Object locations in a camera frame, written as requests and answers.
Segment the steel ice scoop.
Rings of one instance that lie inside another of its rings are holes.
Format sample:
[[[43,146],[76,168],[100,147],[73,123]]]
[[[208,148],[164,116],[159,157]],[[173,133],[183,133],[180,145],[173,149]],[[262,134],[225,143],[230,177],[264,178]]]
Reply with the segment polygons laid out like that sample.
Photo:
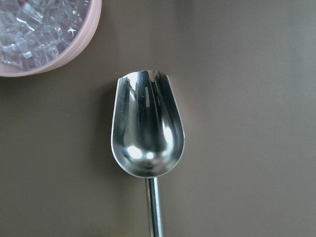
[[[180,161],[185,133],[168,75],[157,70],[118,79],[111,148],[118,165],[146,183],[150,235],[163,236],[158,177]]]

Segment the clear ice cubes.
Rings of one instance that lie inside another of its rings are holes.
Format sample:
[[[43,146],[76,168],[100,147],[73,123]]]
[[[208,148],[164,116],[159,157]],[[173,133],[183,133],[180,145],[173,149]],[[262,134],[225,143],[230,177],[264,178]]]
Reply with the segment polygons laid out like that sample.
[[[30,71],[60,56],[79,33],[88,0],[2,0],[0,62]]]

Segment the pink bowl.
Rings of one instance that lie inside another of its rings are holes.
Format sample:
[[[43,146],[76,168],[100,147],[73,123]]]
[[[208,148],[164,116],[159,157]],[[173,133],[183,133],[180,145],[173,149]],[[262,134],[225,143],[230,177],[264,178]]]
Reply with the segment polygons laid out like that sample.
[[[77,33],[75,39],[57,58],[55,58],[51,62],[29,71],[23,71],[18,68],[1,63],[0,76],[14,78],[41,74],[60,68],[66,65],[67,63],[71,62],[88,46],[91,39],[93,38],[100,20],[101,9],[101,0],[90,1],[86,18],[79,32]]]

